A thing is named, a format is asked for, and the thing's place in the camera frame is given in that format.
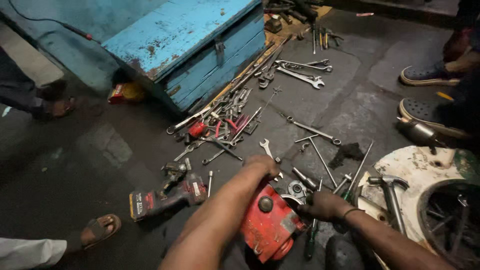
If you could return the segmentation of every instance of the metal hinge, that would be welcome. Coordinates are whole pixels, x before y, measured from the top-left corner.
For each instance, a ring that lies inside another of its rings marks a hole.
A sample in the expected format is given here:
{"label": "metal hinge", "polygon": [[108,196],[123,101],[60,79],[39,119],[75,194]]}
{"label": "metal hinge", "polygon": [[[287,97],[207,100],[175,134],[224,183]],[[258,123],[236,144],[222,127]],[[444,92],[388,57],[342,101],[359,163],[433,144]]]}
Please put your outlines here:
{"label": "metal hinge", "polygon": [[215,38],[216,64],[221,66],[225,61],[225,44],[220,40],[220,37]]}

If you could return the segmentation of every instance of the foot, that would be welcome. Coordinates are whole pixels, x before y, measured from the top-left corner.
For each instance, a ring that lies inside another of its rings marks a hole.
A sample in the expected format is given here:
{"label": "foot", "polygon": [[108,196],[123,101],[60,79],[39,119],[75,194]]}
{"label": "foot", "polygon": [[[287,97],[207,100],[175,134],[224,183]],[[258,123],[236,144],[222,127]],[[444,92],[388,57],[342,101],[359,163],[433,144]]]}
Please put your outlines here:
{"label": "foot", "polygon": [[87,249],[111,237],[120,227],[120,218],[113,214],[91,220],[80,233],[80,242]]}
{"label": "foot", "polygon": [[32,115],[39,120],[52,120],[67,116],[75,109],[75,98],[68,100],[46,101],[43,100],[42,106],[38,107]]}
{"label": "foot", "polygon": [[409,86],[456,86],[463,75],[463,73],[448,72],[441,62],[426,68],[407,67],[402,70],[400,80]]}
{"label": "foot", "polygon": [[441,134],[455,138],[468,138],[467,132],[455,127],[452,107],[451,101],[440,97],[428,101],[404,98],[398,110],[402,117],[426,124]]}
{"label": "foot", "polygon": [[[110,234],[113,231],[113,218],[111,216],[103,216],[98,220],[100,226],[105,228],[105,234]],[[88,246],[96,242],[98,239],[95,237],[92,229],[90,227],[85,227],[84,230],[80,233],[80,241],[82,246]]]}

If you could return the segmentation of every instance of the hand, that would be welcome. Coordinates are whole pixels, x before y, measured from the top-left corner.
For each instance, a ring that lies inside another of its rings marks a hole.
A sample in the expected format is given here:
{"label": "hand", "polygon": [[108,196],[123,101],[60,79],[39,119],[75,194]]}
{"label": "hand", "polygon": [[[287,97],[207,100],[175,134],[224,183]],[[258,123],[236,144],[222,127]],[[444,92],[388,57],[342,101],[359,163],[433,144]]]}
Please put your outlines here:
{"label": "hand", "polygon": [[299,205],[297,210],[312,215],[321,221],[331,221],[334,218],[342,218],[345,212],[355,208],[340,196],[329,191],[313,193],[313,204]]}
{"label": "hand", "polygon": [[275,161],[268,155],[253,155],[247,157],[243,163],[245,168],[247,167],[259,167],[265,170],[265,175],[276,177],[280,170],[277,168]]}

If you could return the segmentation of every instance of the shoe sole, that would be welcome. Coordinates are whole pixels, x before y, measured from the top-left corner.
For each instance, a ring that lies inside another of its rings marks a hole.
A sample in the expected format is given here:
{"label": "shoe sole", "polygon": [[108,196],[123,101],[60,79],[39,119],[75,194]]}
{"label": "shoe sole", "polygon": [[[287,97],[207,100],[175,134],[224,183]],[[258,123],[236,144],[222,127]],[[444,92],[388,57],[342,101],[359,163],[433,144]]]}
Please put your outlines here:
{"label": "shoe sole", "polygon": [[460,82],[460,79],[449,79],[449,80],[431,79],[431,80],[423,80],[423,81],[413,81],[405,77],[404,71],[407,68],[409,67],[406,67],[400,73],[400,80],[402,81],[402,83],[409,86],[456,86]]}
{"label": "shoe sole", "polygon": [[398,106],[398,110],[400,111],[400,115],[402,115],[402,117],[404,117],[408,120],[414,119],[417,122],[427,124],[429,127],[431,127],[432,129],[434,129],[435,131],[437,131],[437,132],[439,132],[443,135],[447,135],[447,136],[458,138],[458,139],[467,139],[467,138],[470,137],[470,135],[468,133],[466,133],[465,131],[463,131],[461,129],[457,129],[457,128],[453,128],[453,127],[446,127],[446,126],[444,126],[442,124],[439,124],[439,123],[429,122],[429,121],[425,121],[425,120],[418,119],[418,118],[414,117],[413,115],[409,114],[407,112],[407,110],[405,109],[405,107],[403,106],[403,101],[404,100],[405,100],[405,98],[402,99],[402,101],[400,102],[400,104]]}

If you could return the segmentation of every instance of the red machine housing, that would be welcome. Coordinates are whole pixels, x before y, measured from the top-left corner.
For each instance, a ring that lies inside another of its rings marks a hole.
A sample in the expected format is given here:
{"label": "red machine housing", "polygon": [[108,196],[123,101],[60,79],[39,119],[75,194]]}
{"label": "red machine housing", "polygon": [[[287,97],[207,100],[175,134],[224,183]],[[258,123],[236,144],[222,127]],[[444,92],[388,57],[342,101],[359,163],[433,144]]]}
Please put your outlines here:
{"label": "red machine housing", "polygon": [[[273,200],[273,207],[269,212],[261,211],[258,205],[260,198],[264,196]],[[258,259],[265,263],[270,258],[283,258],[293,245],[291,235],[305,227],[287,202],[270,184],[265,183],[256,190],[256,196],[250,202],[240,231]]]}

